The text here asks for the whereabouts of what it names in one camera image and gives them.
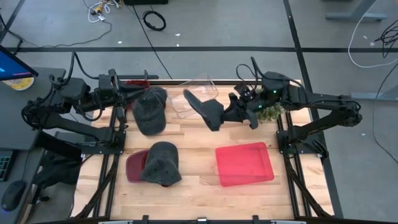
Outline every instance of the wooden table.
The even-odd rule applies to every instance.
[[[217,100],[226,108],[229,105],[228,93],[233,91],[233,86],[219,85],[217,88]],[[119,160],[111,219],[140,220],[143,215],[149,215],[151,220],[195,220],[198,217],[212,220],[250,220],[252,215],[259,215],[260,219],[293,218],[284,160],[278,152],[275,135],[278,128],[276,121],[262,123],[255,130],[251,130],[248,122],[227,122],[220,131],[211,132],[198,114],[179,119],[169,102],[165,114],[165,130],[157,136],[147,137],[139,132],[132,113],[127,113],[129,127],[126,147]],[[110,115],[111,109],[104,111],[101,119],[93,123],[93,126],[107,126]],[[292,112],[292,118],[296,125],[310,122],[308,109]],[[159,141],[168,141],[177,146],[182,181],[168,188],[158,184],[129,183],[126,177],[126,159]],[[266,143],[275,179],[222,187],[215,149],[253,142]],[[102,158],[102,155],[95,155],[81,168],[72,215],[82,210],[97,189]],[[318,203],[332,214],[320,159],[314,154],[302,154],[300,158],[307,188]],[[302,198],[297,188],[296,192],[300,214],[304,215]],[[103,194],[100,214],[104,212],[107,195],[106,192]]]

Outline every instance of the gray floor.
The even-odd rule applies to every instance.
[[[94,0],[86,1],[88,4],[96,3]],[[302,47],[347,47],[355,24],[327,21],[324,16],[327,11],[352,10],[358,3],[290,0]],[[16,5],[17,1],[0,2],[1,13],[6,20]],[[136,8],[140,16],[149,9],[148,6]],[[163,32],[147,31],[156,47],[176,47],[177,44],[180,47],[294,47],[282,1],[170,0],[170,4],[155,5],[154,8],[167,20],[167,28]],[[360,24],[353,47],[370,47],[371,42],[398,19],[397,10],[395,0],[378,1],[371,12],[383,12],[389,18],[378,23]],[[105,17],[113,23],[112,32],[99,41],[77,47],[149,46],[135,15],[125,7],[120,10],[111,8],[111,13],[105,14]],[[11,29],[37,45],[55,45],[85,41],[109,28],[107,24],[90,24],[87,9],[81,0],[26,0]],[[1,44],[15,47],[16,43],[16,39],[7,35]],[[381,46],[380,43],[375,44],[374,47]],[[80,52],[79,56],[85,70],[92,75],[106,73],[110,68],[115,68],[119,74],[137,75],[146,69],[160,78],[168,78],[152,52]],[[207,73],[212,78],[236,78],[235,66],[249,63],[250,56],[255,56],[264,71],[302,78],[297,56],[293,52],[159,52],[159,57],[174,78],[194,78],[201,73]],[[18,57],[31,66],[68,68],[70,53],[19,53]],[[374,65],[390,62],[398,54],[390,54],[386,59],[382,59],[380,53],[356,53],[353,57],[361,65]],[[346,53],[304,53],[304,58],[313,90],[334,95],[376,92],[392,68],[358,68]],[[391,75],[382,91],[398,84],[397,73],[395,71]],[[242,69],[242,74],[244,78],[251,77],[245,69]],[[73,75],[83,77],[92,86],[96,85],[86,79],[77,67]],[[395,191],[398,165],[374,143],[371,131],[373,103],[360,103],[364,117],[361,124],[325,131],[343,214],[345,218],[398,222],[398,213],[394,209],[398,203]],[[376,109],[376,135],[386,149],[398,156],[398,140],[395,137],[397,105],[378,103]],[[321,111],[320,114],[324,116],[327,112]],[[72,195],[73,188],[64,191]],[[65,202],[57,204],[65,209],[57,213],[51,210],[51,206],[43,205],[36,209],[31,220],[44,220],[41,219],[44,218],[42,214],[48,212],[53,214],[49,218],[51,220],[65,218],[65,210],[70,208],[70,197],[61,194],[53,196],[53,200]]]

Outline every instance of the clear plastic container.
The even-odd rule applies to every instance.
[[[167,90],[167,99],[173,106],[179,118],[187,118],[196,113],[189,105],[188,101],[183,95],[184,90],[189,90],[200,101],[212,100],[218,96],[217,87],[207,74],[201,74],[195,79],[187,81],[178,86],[169,87]]]

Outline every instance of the monitor screen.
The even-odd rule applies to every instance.
[[[36,77],[37,72],[3,47],[0,48],[0,80]]]

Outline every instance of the red tray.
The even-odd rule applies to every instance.
[[[223,187],[274,179],[267,146],[263,142],[219,147],[216,158]]]

